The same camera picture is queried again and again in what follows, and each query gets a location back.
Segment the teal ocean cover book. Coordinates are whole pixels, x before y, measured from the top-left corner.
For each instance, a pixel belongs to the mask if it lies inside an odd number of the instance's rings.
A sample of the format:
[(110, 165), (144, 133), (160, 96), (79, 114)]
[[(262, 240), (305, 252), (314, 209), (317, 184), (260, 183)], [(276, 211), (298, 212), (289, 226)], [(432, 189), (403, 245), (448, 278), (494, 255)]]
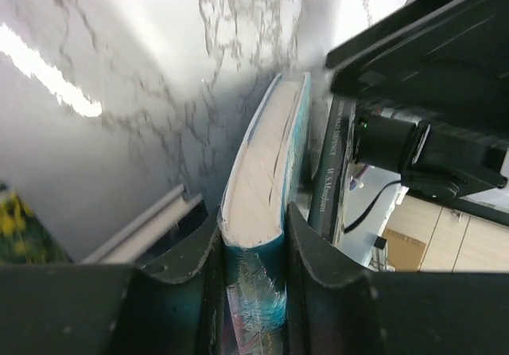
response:
[(235, 158), (218, 214), (226, 289), (241, 354), (283, 354), (286, 210), (308, 142), (309, 73), (276, 75)]

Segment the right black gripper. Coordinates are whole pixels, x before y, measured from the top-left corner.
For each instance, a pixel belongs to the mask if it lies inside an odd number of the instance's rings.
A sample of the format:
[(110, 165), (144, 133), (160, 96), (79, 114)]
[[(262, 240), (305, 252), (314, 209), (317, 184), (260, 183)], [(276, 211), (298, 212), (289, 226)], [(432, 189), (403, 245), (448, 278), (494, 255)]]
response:
[(506, 103), (508, 0), (414, 0), (330, 51), (331, 91), (395, 103)]

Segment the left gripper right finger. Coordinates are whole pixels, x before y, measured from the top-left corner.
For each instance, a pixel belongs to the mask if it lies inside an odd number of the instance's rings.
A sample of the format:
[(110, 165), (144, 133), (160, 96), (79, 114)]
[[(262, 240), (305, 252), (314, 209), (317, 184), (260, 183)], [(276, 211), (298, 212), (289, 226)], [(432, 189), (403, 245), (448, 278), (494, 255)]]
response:
[(505, 273), (375, 272), (286, 213), (292, 354), (505, 354)]

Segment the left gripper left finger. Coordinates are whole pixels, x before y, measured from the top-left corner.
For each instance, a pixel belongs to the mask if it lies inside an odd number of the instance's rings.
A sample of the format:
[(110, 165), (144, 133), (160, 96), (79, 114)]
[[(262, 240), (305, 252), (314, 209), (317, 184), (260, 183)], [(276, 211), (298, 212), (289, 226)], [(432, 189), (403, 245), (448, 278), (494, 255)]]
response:
[(3, 260), (2, 353), (221, 353), (225, 297), (216, 218), (209, 213), (142, 267)]

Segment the green forest cover book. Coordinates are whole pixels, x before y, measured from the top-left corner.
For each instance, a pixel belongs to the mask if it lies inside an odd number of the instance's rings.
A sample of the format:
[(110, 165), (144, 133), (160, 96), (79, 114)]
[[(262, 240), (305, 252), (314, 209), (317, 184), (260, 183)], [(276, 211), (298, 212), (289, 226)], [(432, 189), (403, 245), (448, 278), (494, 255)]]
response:
[(1, 265), (72, 263), (33, 210), (1, 182)]

